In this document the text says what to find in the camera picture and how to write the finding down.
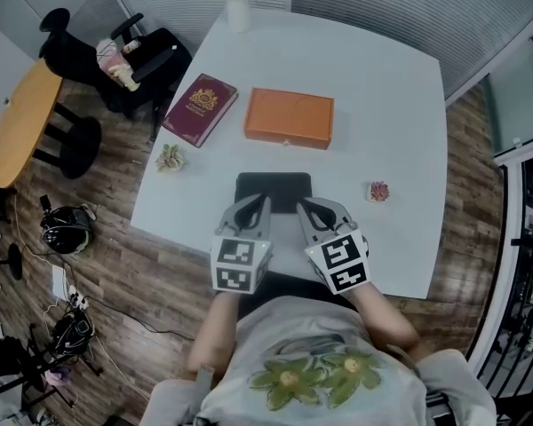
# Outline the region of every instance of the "white marker cube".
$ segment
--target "white marker cube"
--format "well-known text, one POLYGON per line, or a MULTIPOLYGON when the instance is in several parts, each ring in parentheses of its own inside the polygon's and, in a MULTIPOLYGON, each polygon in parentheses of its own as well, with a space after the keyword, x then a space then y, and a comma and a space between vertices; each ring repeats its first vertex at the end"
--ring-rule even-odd
POLYGON ((216 290, 252 294, 268 269, 273 244, 215 235, 211 244, 211 281, 216 290))
POLYGON ((334 295, 370 281, 366 248, 359 229, 306 248, 305 252, 316 274, 334 295))

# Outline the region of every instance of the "white table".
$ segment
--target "white table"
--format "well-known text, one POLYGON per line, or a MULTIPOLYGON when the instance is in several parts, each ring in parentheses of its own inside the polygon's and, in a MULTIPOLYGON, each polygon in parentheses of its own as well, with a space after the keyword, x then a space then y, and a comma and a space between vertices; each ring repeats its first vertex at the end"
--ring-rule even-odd
MULTIPOLYGON (((131 224, 209 252, 240 172, 307 172, 314 196, 341 202, 370 244, 370 270, 385 293, 426 297, 446 193, 446 115, 439 63, 368 31, 301 14, 252 10, 252 30, 234 34, 225 14, 195 55, 172 105, 200 74, 234 85, 239 98, 201 148, 162 129, 142 178, 131 224), (328 150, 248 140, 252 87, 335 99, 328 150), (189 164, 157 173, 164 144, 189 164), (386 181, 385 204, 366 201, 386 181)), ((297 215, 273 215, 269 268, 317 280, 306 261, 297 215)))

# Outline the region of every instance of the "black helmet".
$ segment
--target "black helmet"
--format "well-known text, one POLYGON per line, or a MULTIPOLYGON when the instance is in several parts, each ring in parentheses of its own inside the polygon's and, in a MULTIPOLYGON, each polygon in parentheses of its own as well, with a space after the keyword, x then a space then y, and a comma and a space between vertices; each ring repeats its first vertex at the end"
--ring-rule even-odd
POLYGON ((60 207, 52 211, 46 195, 40 201, 45 213, 41 226, 47 246, 59 254, 75 254, 85 249, 92 240, 91 221, 95 219, 89 207, 60 207))

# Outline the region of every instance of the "gold emblem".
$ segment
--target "gold emblem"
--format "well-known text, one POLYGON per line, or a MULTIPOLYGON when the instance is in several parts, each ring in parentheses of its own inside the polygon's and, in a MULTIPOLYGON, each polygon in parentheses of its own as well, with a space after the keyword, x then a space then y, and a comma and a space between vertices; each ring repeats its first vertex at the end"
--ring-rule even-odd
POLYGON ((217 105, 217 97, 215 96, 215 91, 212 89, 199 89, 199 91, 196 91, 189 97, 189 100, 196 106, 203 107, 207 110, 213 110, 217 105))

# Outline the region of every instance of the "flower graphic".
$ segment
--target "flower graphic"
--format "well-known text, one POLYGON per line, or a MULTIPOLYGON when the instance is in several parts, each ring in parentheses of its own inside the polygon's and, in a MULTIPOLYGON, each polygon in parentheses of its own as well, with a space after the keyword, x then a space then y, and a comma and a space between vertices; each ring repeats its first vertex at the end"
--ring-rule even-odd
POLYGON ((326 355, 322 361, 333 367, 321 384, 323 388, 331 389, 328 395, 329 408, 339 407, 350 399, 360 383, 368 390, 381 384, 381 376, 373 370, 373 367, 380 367, 378 361, 357 349, 346 348, 345 354, 326 355))
POLYGON ((326 376, 322 367, 313 367, 310 358, 293 361, 265 361, 265 372, 258 373, 251 380, 251 388, 270 390, 266 396, 269 410, 279 410, 293 398, 309 406, 319 406, 322 402, 314 390, 326 376))

